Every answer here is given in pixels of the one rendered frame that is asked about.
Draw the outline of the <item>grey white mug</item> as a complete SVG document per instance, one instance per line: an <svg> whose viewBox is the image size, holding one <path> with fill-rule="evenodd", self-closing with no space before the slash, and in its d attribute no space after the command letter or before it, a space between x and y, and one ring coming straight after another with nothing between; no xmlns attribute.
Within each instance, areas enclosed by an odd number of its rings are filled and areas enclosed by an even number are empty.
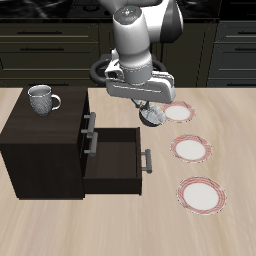
<svg viewBox="0 0 256 256"><path fill-rule="evenodd" d="M61 107L61 98L52 93L48 85L35 85L28 90L29 101L34 112L41 116L48 116L53 110Z"/></svg>

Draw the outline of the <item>black marble countertop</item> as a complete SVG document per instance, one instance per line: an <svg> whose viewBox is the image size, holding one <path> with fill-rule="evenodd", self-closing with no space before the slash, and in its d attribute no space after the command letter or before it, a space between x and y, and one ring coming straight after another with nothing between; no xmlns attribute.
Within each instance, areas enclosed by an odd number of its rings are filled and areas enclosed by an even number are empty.
<svg viewBox="0 0 256 256"><path fill-rule="evenodd" d="M185 23L256 21L256 0L176 0ZM99 0L0 0L0 23L112 22Z"/></svg>

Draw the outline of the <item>red rimmed white plate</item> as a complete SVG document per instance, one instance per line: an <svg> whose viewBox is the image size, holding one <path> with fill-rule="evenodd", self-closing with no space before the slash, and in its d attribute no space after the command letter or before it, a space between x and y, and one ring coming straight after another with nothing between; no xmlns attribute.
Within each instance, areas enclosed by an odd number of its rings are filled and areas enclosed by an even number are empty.
<svg viewBox="0 0 256 256"><path fill-rule="evenodd" d="M188 122L196 115L195 108L185 101L173 101L171 104L161 106L166 119L171 122Z"/></svg>
<svg viewBox="0 0 256 256"><path fill-rule="evenodd" d="M222 186L203 176L182 180L177 187L176 195L184 208L198 215L218 213L226 205L227 200Z"/></svg>
<svg viewBox="0 0 256 256"><path fill-rule="evenodd" d="M212 146L204 138L193 135L180 135L171 141L172 154L187 163L199 163L207 160L212 154Z"/></svg>

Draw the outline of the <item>dark kitchen cupboards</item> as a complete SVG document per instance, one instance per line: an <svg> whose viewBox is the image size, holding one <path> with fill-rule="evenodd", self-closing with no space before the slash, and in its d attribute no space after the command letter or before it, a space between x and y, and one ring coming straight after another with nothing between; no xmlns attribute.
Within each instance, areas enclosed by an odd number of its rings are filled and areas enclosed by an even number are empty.
<svg viewBox="0 0 256 256"><path fill-rule="evenodd" d="M179 88L253 88L256 79L211 79L215 24L187 23L174 43L153 43L150 52ZM112 24L0 24L0 87L93 86L89 68L115 48Z"/></svg>

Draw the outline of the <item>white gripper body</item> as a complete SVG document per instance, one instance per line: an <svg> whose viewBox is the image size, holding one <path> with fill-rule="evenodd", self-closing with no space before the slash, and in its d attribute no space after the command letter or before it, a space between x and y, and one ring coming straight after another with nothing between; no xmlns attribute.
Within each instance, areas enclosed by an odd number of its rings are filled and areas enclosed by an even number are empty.
<svg viewBox="0 0 256 256"><path fill-rule="evenodd" d="M110 96L170 104L176 96L174 77L168 72L153 71L142 84L129 84L117 79L106 79Z"/></svg>

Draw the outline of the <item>grey marbled bowl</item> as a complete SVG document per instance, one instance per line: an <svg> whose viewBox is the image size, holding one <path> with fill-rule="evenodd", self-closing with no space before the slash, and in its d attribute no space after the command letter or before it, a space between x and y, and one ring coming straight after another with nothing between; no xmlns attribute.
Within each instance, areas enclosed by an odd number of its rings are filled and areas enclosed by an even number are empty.
<svg viewBox="0 0 256 256"><path fill-rule="evenodd" d="M157 105L150 102L149 110L142 110L141 107L144 105L144 103L142 103L142 105L139 108L139 117L142 123L149 127L157 127L159 125L164 124L166 121L166 116L163 110L159 108Z"/></svg>

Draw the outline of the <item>dark wooden cabinet drawer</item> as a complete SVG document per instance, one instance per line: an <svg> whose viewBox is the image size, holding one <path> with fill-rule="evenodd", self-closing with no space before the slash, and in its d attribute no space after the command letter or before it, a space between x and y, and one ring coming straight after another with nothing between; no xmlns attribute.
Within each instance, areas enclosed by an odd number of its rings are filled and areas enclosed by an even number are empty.
<svg viewBox="0 0 256 256"><path fill-rule="evenodd" d="M140 128L96 128L96 155L88 156L86 194L141 194Z"/></svg>

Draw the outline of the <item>dark wooden cabinet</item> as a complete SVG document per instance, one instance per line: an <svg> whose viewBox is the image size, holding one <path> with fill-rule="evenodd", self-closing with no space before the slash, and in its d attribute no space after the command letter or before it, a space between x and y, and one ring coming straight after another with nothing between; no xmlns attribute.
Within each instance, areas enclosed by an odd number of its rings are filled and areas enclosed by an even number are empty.
<svg viewBox="0 0 256 256"><path fill-rule="evenodd" d="M85 86L52 88L61 106L46 117L32 109L23 89L2 132L0 153L16 196L21 200L82 199L89 148L90 113Z"/></svg>

